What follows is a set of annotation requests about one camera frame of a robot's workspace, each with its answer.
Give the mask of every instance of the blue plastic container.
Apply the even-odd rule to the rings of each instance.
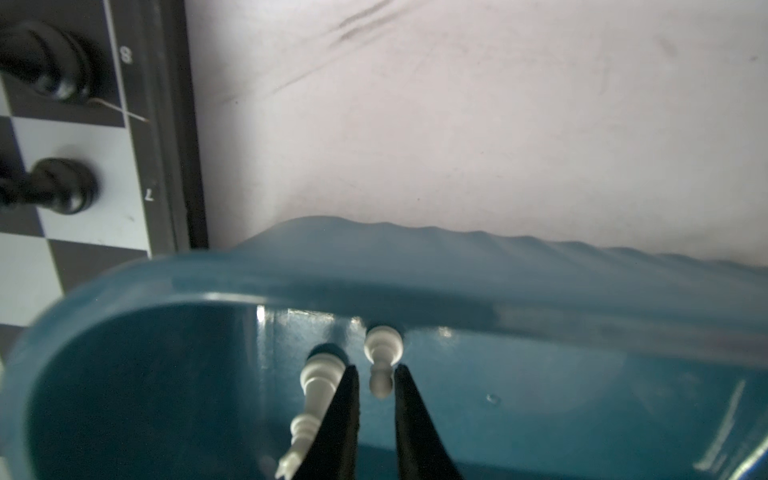
[[[767,269],[327,217],[68,295],[6,366],[3,453],[15,480],[269,478],[307,356],[366,386],[383,323],[468,480],[766,476]],[[396,478],[392,397],[360,422],[358,478]]]

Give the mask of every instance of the white table surface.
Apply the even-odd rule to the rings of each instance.
[[[187,0],[214,247],[337,215],[768,265],[764,0]]]

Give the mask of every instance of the white chess piece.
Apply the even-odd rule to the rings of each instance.
[[[344,362],[330,353],[312,355],[301,370],[299,380],[304,390],[304,411],[290,423],[291,446],[280,458],[275,478],[291,478],[299,470],[315,441],[320,423],[331,404],[345,370]]]
[[[377,326],[363,346],[371,366],[371,393],[385,399],[392,391],[392,367],[402,358],[402,337],[391,326]]]

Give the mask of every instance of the chess piece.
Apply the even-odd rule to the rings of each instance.
[[[35,205],[72,215],[90,207],[98,193],[96,178],[85,165],[45,158],[19,179],[0,178],[0,207]]]
[[[345,369],[344,362],[330,353],[318,353],[306,361],[300,375],[304,412],[296,415],[290,423],[291,446],[280,458],[275,478],[291,480],[296,474],[315,441]]]
[[[377,326],[366,335],[363,346],[371,365],[371,393],[385,399],[392,391],[392,367],[402,358],[402,337],[391,326]]]
[[[93,89],[93,69],[83,48],[43,22],[0,30],[0,71],[60,102],[85,103]]]

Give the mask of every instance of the black chess piece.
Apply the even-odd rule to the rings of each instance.
[[[90,207],[98,184],[85,165],[64,158],[45,158],[16,180],[0,178],[0,208],[36,205],[72,215]]]
[[[93,68],[83,48],[71,35],[43,22],[0,30],[0,71],[64,103],[85,103],[93,91]]]

